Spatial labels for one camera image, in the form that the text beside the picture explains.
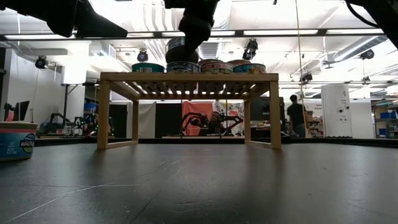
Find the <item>wooden table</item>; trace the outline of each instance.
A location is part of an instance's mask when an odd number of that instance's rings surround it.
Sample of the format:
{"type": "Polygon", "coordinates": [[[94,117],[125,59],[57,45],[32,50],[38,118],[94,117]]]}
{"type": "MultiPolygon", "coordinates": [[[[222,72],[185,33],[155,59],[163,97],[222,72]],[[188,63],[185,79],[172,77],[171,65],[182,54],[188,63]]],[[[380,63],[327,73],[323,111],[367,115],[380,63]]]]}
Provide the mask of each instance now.
{"type": "Polygon", "coordinates": [[[244,119],[250,121],[250,100],[270,93],[271,143],[251,141],[250,122],[244,123],[245,143],[281,148],[279,75],[277,73],[101,73],[98,113],[98,149],[130,146],[138,143],[139,100],[244,100],[244,119]],[[197,92],[197,83],[206,91],[197,92]],[[133,102],[132,141],[108,143],[110,91],[133,102]]]}

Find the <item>person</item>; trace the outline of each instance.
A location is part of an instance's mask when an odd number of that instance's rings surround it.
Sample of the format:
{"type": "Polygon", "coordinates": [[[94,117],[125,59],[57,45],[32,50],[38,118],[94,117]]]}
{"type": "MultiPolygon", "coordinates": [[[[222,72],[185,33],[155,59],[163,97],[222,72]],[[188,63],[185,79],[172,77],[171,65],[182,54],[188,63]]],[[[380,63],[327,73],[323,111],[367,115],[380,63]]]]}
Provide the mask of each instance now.
{"type": "Polygon", "coordinates": [[[292,105],[287,108],[287,115],[290,121],[290,132],[294,131],[300,138],[305,138],[305,124],[303,111],[305,108],[303,105],[297,103],[297,96],[290,96],[292,105]]]}

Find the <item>blue can label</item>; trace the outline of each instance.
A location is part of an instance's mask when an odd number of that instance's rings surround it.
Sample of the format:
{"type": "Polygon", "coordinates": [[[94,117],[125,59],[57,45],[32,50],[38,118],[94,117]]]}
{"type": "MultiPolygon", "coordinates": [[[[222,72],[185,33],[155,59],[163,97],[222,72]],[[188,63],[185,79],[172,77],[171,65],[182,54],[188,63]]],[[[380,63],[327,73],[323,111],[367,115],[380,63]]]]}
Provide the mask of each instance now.
{"type": "Polygon", "coordinates": [[[0,159],[30,157],[34,144],[33,133],[0,133],[0,159]]]}

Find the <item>computer monitor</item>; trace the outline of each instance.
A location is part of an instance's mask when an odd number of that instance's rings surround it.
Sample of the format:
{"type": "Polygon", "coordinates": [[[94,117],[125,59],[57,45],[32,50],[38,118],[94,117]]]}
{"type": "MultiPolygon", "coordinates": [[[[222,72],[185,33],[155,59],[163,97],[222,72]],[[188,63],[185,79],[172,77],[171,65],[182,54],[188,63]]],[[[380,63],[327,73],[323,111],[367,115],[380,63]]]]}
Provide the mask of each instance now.
{"type": "Polygon", "coordinates": [[[29,101],[17,103],[15,105],[14,118],[12,120],[13,121],[24,121],[28,107],[29,107],[29,101]]]}

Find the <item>black floor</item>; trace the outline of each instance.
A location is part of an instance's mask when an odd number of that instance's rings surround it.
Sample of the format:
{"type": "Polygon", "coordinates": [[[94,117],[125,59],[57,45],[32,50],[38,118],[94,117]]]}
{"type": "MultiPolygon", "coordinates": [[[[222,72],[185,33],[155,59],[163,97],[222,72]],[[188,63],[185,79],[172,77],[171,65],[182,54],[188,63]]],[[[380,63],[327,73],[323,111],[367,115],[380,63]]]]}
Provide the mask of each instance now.
{"type": "Polygon", "coordinates": [[[398,150],[37,147],[0,163],[0,223],[398,223],[398,150]]]}

